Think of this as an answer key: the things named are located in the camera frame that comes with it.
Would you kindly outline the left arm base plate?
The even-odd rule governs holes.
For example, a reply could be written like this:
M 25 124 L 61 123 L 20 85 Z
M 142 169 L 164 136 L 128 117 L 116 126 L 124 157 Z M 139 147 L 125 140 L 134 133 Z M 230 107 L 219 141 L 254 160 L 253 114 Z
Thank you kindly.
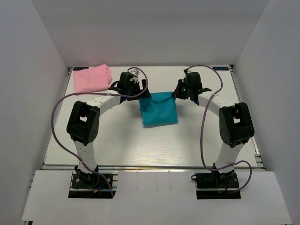
M 117 174 L 85 174 L 75 167 L 68 192 L 69 199 L 113 199 L 117 190 Z

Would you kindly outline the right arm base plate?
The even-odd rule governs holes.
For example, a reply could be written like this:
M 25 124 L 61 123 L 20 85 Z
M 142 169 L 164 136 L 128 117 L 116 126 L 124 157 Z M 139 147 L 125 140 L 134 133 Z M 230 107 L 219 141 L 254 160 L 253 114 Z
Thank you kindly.
M 240 199 L 240 185 L 236 172 L 222 177 L 217 171 L 195 173 L 191 176 L 195 182 L 197 200 Z

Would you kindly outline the pink folded t shirt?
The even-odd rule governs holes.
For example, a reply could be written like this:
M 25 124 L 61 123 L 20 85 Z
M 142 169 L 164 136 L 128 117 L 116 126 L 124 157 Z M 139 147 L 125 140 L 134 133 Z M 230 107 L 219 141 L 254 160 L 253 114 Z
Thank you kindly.
M 81 71 L 73 71 L 75 92 L 93 92 L 108 89 L 113 78 L 106 64 Z

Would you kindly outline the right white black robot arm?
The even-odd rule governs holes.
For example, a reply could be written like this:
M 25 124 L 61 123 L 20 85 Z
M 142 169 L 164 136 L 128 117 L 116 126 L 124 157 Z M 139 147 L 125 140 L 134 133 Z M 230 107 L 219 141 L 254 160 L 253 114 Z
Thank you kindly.
M 203 155 L 204 124 L 208 111 L 219 118 L 219 134 L 222 146 L 219 156 L 212 168 L 212 183 L 217 187 L 224 186 L 228 181 L 228 174 L 233 173 L 237 156 L 243 146 L 254 136 L 254 126 L 244 102 L 234 103 L 219 97 L 218 91 L 213 92 L 204 88 L 198 72 L 184 70 L 185 77 L 178 80 L 172 96 L 178 99 L 189 99 L 198 106 L 204 107 L 200 131 L 200 155 L 202 164 L 206 167 Z

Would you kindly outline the right blue table label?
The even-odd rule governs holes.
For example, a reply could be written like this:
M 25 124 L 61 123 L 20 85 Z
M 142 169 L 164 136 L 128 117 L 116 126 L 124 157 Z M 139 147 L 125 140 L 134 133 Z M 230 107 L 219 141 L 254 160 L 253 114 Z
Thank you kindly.
M 229 67 L 212 67 L 216 71 L 229 71 Z

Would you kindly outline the teal t shirt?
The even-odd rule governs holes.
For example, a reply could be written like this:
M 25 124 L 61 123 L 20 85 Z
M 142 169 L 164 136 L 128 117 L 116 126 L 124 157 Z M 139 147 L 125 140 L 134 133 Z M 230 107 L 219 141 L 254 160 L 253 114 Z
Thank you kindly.
M 170 91 L 152 93 L 150 98 L 140 99 L 139 106 L 146 127 L 178 123 L 176 100 Z

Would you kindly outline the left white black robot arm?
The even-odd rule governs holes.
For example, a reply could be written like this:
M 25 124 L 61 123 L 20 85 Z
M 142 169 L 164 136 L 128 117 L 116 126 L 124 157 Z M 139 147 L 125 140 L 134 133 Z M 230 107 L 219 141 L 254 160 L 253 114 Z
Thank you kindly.
M 87 102 L 75 102 L 67 124 L 67 133 L 74 142 L 79 157 L 77 171 L 85 173 L 83 182 L 88 187 L 94 187 L 99 182 L 99 175 L 95 173 L 98 165 L 93 142 L 98 135 L 100 116 L 124 101 L 151 97 L 148 78 L 138 81 L 137 75 L 131 71 L 122 72 L 118 81 L 98 95 Z

